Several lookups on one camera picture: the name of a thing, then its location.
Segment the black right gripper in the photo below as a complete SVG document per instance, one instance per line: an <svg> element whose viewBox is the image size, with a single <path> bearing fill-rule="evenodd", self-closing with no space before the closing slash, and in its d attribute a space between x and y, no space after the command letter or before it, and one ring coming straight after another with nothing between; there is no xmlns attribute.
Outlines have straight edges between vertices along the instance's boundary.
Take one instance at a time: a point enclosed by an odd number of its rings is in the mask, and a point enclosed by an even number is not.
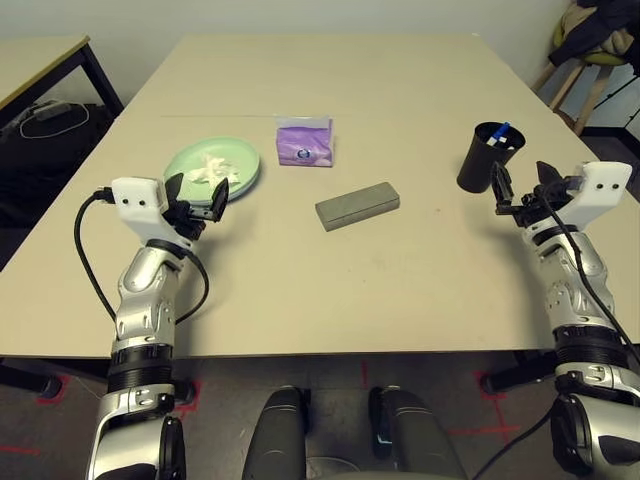
<svg viewBox="0 0 640 480"><path fill-rule="evenodd" d="M532 226L567 205L573 197L567 192L567 183L552 165L537 161L538 185L513 205L511 177L507 168L495 162L492 168L492 191L496 199L496 214L511 216L517 226Z"/></svg>

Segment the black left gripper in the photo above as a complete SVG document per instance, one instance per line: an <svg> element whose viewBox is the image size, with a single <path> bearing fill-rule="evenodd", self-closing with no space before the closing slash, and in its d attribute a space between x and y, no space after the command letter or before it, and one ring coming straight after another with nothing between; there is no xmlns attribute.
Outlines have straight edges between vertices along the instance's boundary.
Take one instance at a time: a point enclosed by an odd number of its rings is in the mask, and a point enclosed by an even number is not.
<svg viewBox="0 0 640 480"><path fill-rule="evenodd" d="M211 207L197 207L187 201L179 201L183 174L177 173L165 181L168 209L164 219L187 240L198 240L205 230L205 222L219 222L226 209L229 197L229 181L224 178L214 189Z"/></svg>

